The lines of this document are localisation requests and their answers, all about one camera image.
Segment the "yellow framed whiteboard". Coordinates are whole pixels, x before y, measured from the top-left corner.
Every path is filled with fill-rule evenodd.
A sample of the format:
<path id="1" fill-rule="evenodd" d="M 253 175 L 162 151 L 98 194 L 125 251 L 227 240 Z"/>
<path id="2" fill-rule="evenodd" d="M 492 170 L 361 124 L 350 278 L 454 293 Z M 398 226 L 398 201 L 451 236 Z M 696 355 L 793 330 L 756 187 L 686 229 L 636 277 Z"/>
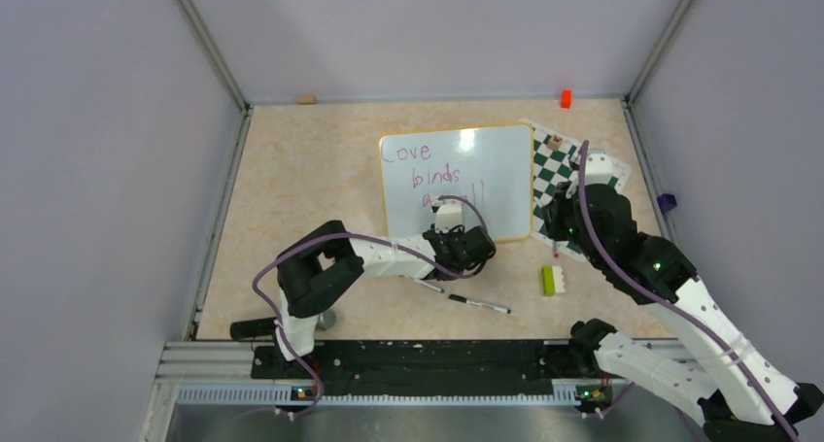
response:
<path id="1" fill-rule="evenodd" d="M 497 242 L 532 233 L 533 128 L 517 121 L 387 134 L 378 140 L 391 237 L 425 231 L 442 195 L 467 199 Z"/>

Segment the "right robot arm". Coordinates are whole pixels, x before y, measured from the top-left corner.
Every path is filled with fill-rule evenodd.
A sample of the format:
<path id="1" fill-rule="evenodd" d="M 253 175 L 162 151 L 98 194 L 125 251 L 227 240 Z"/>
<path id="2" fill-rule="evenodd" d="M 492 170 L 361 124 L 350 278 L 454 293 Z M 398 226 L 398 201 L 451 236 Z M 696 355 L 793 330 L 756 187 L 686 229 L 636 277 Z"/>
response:
<path id="1" fill-rule="evenodd" d="M 617 290 L 665 325 L 688 351 L 663 357 L 598 319 L 571 330 L 569 361 L 632 381 L 672 405 L 712 441 L 795 441 L 822 390 L 797 383 L 765 359 L 711 297 L 671 241 L 641 232 L 629 200 L 606 184 L 564 183 L 541 207 L 549 236 L 575 245 Z"/>

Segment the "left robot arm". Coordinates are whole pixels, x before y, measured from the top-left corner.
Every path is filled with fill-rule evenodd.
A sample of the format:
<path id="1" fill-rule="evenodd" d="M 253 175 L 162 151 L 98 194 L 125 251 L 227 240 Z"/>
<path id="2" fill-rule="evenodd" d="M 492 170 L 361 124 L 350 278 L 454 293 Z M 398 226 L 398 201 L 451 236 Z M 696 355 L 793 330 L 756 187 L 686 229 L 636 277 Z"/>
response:
<path id="1" fill-rule="evenodd" d="M 342 221 L 322 224 L 278 256 L 282 312 L 275 365 L 289 377 L 308 371 L 320 316 L 359 279 L 468 279 L 496 252 L 495 242 L 480 225 L 382 238 L 349 232 Z"/>

